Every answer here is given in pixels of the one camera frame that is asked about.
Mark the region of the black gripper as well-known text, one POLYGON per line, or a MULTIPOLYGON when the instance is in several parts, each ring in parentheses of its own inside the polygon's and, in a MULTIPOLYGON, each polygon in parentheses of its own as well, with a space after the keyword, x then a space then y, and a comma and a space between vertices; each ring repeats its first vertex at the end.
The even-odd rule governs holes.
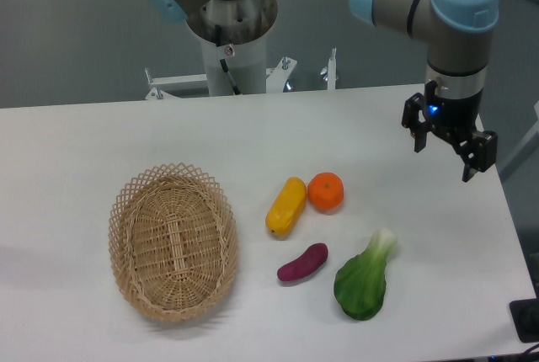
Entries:
POLYGON ((426 147, 430 131, 444 141, 456 141, 454 149, 464 164, 462 181, 467 183, 496 163, 498 134, 476 128, 483 91, 467 98, 443 98, 436 93, 438 87, 436 81, 429 81, 424 85, 424 96, 415 93, 408 98, 401 124, 413 137, 415 152, 426 147))

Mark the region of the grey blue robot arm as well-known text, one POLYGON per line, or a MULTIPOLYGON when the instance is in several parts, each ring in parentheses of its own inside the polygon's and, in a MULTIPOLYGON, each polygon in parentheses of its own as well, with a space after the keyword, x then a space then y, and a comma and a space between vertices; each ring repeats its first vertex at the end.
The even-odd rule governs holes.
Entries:
MULTIPOLYGON (((184 22, 200 41, 212 96, 280 92, 288 65, 266 69, 266 38, 276 0, 149 0, 171 22, 184 22)), ((483 95, 499 0, 348 0, 358 19, 406 34, 429 47, 424 89, 404 105, 402 124, 425 147, 428 135, 452 146, 462 177, 487 171, 497 157, 497 135, 480 131, 483 95)))

